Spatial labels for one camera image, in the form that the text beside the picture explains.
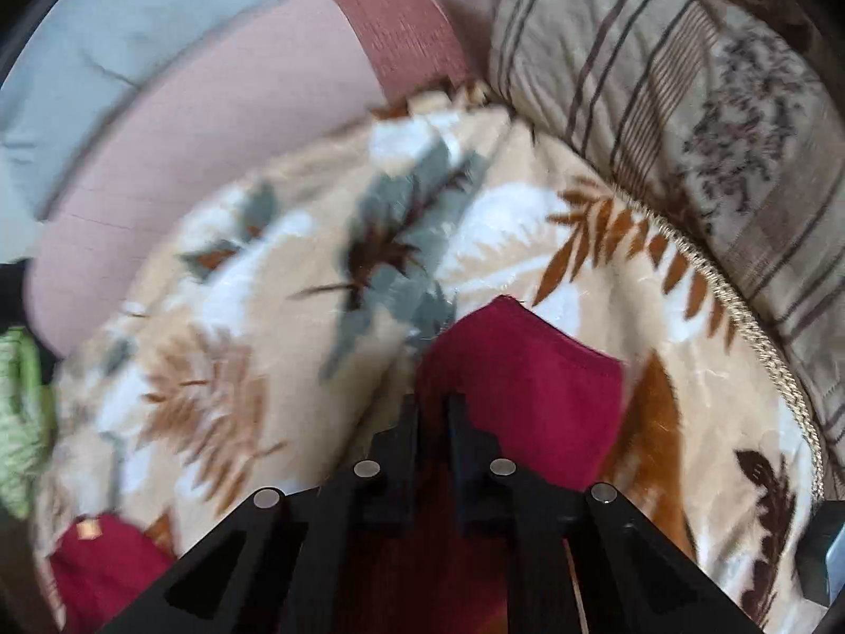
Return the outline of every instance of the striped fabric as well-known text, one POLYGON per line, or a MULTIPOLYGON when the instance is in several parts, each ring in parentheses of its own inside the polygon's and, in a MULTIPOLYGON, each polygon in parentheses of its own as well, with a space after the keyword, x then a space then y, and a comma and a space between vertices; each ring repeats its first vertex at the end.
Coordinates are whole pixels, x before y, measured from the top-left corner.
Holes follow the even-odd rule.
POLYGON ((500 0, 491 82, 709 248, 780 338, 845 465, 845 129, 725 0, 500 0))

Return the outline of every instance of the fleece blanket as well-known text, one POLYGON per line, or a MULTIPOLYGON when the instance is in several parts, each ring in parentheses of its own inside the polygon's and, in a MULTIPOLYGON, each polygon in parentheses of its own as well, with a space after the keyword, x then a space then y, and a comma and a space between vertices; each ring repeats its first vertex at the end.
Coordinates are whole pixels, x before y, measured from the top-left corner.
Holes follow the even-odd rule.
POLYGON ((62 365, 35 557, 112 511, 183 555, 256 488, 366 455, 438 334, 500 295, 623 364, 617 485, 767 632, 809 632, 802 392, 696 247, 483 88, 428 92, 197 206, 62 365))

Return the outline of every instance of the light blue fabric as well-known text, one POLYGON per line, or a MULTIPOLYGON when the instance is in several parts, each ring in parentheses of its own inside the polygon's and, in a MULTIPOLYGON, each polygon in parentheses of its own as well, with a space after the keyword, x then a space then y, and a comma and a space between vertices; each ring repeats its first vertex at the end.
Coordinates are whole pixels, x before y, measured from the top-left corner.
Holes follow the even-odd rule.
POLYGON ((0 169, 33 216, 103 120, 187 46, 271 1, 60 0, 0 88, 0 169))

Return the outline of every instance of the green patterned object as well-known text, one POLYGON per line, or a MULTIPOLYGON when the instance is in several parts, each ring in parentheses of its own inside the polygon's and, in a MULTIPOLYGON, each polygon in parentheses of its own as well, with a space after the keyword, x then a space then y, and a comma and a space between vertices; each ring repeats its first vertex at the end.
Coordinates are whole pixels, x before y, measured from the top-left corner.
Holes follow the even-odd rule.
POLYGON ((32 482, 48 457, 54 423, 38 347, 26 329, 12 328, 0 336, 0 500, 19 520, 30 514, 32 482))

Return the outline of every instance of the green cloth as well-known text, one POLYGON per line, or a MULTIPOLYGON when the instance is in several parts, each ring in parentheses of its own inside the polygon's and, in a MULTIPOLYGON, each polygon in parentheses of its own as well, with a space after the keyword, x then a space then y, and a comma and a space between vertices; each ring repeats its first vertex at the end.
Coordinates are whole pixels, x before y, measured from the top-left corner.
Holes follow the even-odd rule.
POLYGON ((0 336, 0 500, 20 520, 30 514, 32 482, 48 458, 54 426, 38 347, 26 329, 11 328, 0 336))

